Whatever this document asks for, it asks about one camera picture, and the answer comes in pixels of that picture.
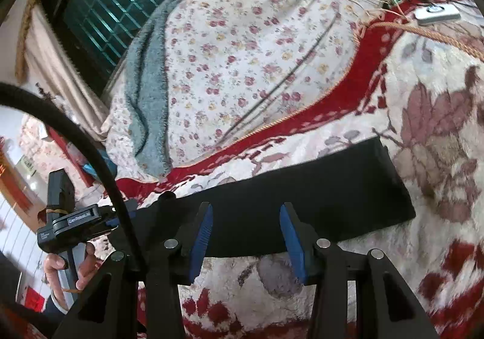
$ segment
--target device label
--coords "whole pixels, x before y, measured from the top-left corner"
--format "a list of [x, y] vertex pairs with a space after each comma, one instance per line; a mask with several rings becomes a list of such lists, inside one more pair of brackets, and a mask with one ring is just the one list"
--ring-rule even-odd
[[74, 216], [74, 217], [72, 217], [70, 219], [67, 219], [67, 223], [72, 224], [72, 223], [77, 222], [78, 220], [85, 219], [85, 218], [87, 218], [89, 216], [91, 216], [90, 211], [87, 211], [87, 212], [84, 212], [81, 215], [77, 215], [77, 216]]

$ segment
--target black tube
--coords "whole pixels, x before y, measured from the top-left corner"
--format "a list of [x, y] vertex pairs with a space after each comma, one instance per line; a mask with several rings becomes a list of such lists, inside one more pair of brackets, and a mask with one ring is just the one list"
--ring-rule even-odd
[[16, 86], [0, 82], [0, 105], [19, 109], [51, 126], [71, 141], [86, 157], [106, 188], [106, 192], [116, 210], [119, 223], [123, 228], [129, 247], [131, 248], [129, 252], [132, 253], [140, 273], [144, 275], [147, 266], [143, 254], [141, 253], [138, 240], [136, 239], [135, 231], [128, 215], [128, 210], [109, 168], [94, 146], [93, 139], [89, 135], [83, 133], [79, 127], [62, 114], [55, 105]]

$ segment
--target beige curtain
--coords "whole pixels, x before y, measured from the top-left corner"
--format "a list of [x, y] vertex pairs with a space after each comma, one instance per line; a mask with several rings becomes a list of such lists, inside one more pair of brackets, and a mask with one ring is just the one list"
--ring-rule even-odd
[[53, 96], [61, 96], [77, 122], [96, 141], [104, 141], [107, 130], [102, 125], [109, 110], [77, 72], [40, 5], [32, 7], [30, 17], [24, 50], [29, 77]]

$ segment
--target white power bank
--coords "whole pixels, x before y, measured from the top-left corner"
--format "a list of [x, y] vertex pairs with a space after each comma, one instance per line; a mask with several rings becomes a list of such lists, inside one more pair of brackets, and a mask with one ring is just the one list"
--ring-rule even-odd
[[429, 25], [435, 22], [460, 19], [460, 13], [454, 5], [443, 3], [419, 7], [415, 10], [415, 19], [417, 19], [419, 25]]

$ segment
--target metal screw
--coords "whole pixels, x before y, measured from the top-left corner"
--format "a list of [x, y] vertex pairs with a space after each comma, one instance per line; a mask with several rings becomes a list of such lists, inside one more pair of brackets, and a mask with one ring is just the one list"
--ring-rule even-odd
[[167, 249], [174, 249], [178, 246], [178, 241], [173, 238], [167, 239], [163, 245], [165, 245]]
[[316, 241], [316, 245], [318, 245], [321, 249], [326, 249], [327, 247], [331, 246], [331, 242], [329, 239], [320, 238]]
[[117, 250], [113, 254], [111, 254], [112, 261], [121, 261], [122, 259], [124, 259], [124, 253], [120, 250]]
[[382, 259], [385, 254], [380, 249], [373, 249], [371, 255], [376, 259]]

